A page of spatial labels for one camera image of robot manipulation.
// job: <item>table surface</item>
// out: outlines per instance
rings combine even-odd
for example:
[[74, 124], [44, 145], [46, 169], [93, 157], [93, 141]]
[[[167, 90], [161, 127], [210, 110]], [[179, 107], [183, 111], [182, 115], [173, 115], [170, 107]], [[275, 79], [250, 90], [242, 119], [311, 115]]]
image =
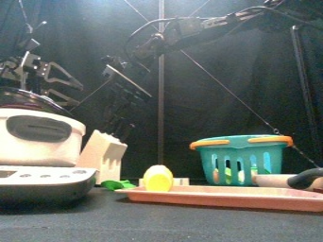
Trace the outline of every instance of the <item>table surface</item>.
[[130, 201], [95, 187], [69, 205], [0, 207], [0, 241], [323, 241], [323, 213]]

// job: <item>teal basket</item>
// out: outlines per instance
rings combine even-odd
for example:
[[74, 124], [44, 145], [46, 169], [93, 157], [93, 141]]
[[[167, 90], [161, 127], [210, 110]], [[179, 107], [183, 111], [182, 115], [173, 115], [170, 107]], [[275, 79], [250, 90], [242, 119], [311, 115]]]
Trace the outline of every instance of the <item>teal basket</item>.
[[253, 186], [255, 174], [281, 174], [283, 148], [293, 140], [283, 135], [237, 135], [193, 142], [199, 151], [206, 179], [213, 185]]

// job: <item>plastic tray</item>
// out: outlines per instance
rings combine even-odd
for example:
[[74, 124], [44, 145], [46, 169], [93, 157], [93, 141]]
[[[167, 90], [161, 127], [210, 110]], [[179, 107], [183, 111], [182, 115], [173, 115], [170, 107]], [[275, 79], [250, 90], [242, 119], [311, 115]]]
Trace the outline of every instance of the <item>plastic tray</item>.
[[323, 194], [287, 188], [231, 186], [174, 186], [170, 192], [145, 187], [117, 190], [134, 201], [218, 207], [294, 211], [323, 211]]

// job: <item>black curtain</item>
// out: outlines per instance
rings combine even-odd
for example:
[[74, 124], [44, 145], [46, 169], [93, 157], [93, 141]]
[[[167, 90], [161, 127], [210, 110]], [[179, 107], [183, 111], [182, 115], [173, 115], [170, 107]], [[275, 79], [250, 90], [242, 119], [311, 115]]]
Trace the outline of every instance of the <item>black curtain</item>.
[[[218, 17], [263, 3], [257, 0], [166, 1], [166, 17], [191, 14], [195, 17]], [[83, 92], [55, 86], [61, 92], [83, 101], [105, 83], [102, 57], [110, 55], [127, 59], [123, 45], [147, 20], [158, 19], [158, 1], [30, 0], [23, 4], [34, 25], [49, 22], [35, 34], [42, 46], [34, 53], [44, 61], [59, 63], [83, 83]], [[24, 19], [18, 1], [2, 1], [0, 9], [0, 54], [4, 59], [16, 54], [15, 45], [24, 29]], [[149, 28], [138, 41], [146, 40], [155, 32], [154, 27]], [[319, 33], [313, 33], [315, 43], [309, 43], [306, 50], [309, 69], [313, 70], [315, 65], [315, 73], [311, 73], [314, 90], [322, 88], [322, 55], [318, 56], [314, 50], [322, 43], [317, 35]], [[217, 79], [198, 68], [186, 54]], [[151, 93], [153, 99], [149, 103], [139, 102], [129, 114], [135, 129], [126, 139], [129, 148], [123, 159], [123, 178], [142, 177], [158, 159], [158, 61], [150, 69], [150, 74], [135, 79]], [[166, 55], [165, 77], [165, 165], [177, 177], [203, 179], [199, 154], [189, 148], [194, 141], [223, 135], [273, 134], [265, 121], [281, 133], [290, 135], [298, 147], [314, 156], [289, 28], [274, 32], [259, 28], [238, 31], [214, 42], [185, 49], [185, 53], [174, 51]], [[85, 143], [93, 130], [103, 126], [109, 92], [105, 86], [71, 111], [87, 126]], [[321, 93], [317, 93], [313, 102], [322, 133], [319, 99]], [[294, 149], [285, 150], [283, 172], [298, 173], [311, 167]]]

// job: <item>rice cooker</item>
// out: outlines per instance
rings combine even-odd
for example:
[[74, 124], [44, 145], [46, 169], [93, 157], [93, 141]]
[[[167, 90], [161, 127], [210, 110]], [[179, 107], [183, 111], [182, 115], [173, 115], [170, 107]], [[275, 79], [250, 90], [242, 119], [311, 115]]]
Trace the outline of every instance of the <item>rice cooker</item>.
[[75, 166], [86, 126], [51, 99], [0, 88], [0, 165]]

